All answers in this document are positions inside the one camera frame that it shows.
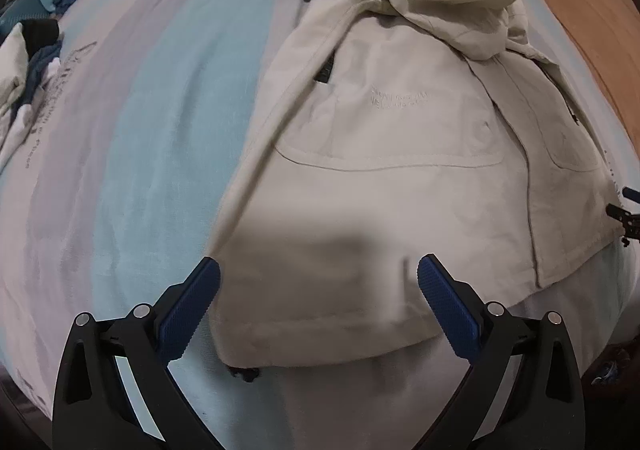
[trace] blue rubber gripper pad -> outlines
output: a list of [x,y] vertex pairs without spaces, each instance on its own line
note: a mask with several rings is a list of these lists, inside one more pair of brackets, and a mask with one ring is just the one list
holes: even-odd
[[424,256],[418,264],[418,286],[453,351],[472,364],[480,354],[480,326],[451,285],[451,277],[444,275],[443,270],[429,255]]
[[175,305],[158,327],[156,354],[167,364],[179,359],[200,320],[220,289],[220,267],[205,257],[182,284],[184,288]]

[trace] bed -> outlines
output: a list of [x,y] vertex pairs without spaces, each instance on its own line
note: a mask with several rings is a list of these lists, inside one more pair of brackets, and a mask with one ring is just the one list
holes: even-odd
[[[564,68],[618,189],[640,188],[633,144],[580,52],[544,0],[524,3],[532,44]],[[61,72],[0,175],[0,361],[48,416],[74,317],[86,310],[97,319],[122,316],[181,282],[200,260],[256,85],[304,5],[79,0],[60,21]],[[561,312],[584,371],[632,296],[639,256],[633,244],[610,244],[511,311]],[[143,427],[158,435],[126,365],[120,370]],[[347,364],[267,368],[248,384],[217,358],[204,321],[170,370],[230,450],[374,450],[411,448],[466,363],[441,336]],[[496,401],[484,430],[505,400]]]

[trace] jacket pocket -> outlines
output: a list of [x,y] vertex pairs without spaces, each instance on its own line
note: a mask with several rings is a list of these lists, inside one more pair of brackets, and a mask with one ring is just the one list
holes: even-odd
[[276,149],[348,171],[499,163],[494,106],[466,62],[412,26],[366,24],[338,49],[329,83],[300,96]]
[[600,154],[572,111],[569,96],[533,61],[516,53],[502,56],[502,64],[535,114],[546,151],[554,164],[574,172],[599,166]]

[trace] light blue stripe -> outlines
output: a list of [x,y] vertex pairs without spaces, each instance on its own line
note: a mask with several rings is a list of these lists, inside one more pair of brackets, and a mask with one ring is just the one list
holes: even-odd
[[[98,318],[153,302],[199,262],[241,153],[274,0],[188,0],[118,117],[94,230]],[[204,321],[170,369],[228,450],[292,448],[275,377],[229,375]],[[136,412],[154,432],[140,405]]]

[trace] metal pivot screw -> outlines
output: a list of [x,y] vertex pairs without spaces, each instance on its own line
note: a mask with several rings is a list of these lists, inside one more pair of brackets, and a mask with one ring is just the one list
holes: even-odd
[[552,311],[546,317],[549,318],[549,321],[552,324],[558,325],[558,324],[562,323],[562,317],[558,313],[556,313],[555,311]]
[[504,307],[497,302],[491,302],[486,308],[494,316],[502,316],[504,314]]
[[82,326],[85,325],[91,317],[88,313],[80,313],[76,316],[76,325]]
[[151,308],[147,304],[138,304],[133,309],[133,316],[136,318],[144,318],[150,311]]

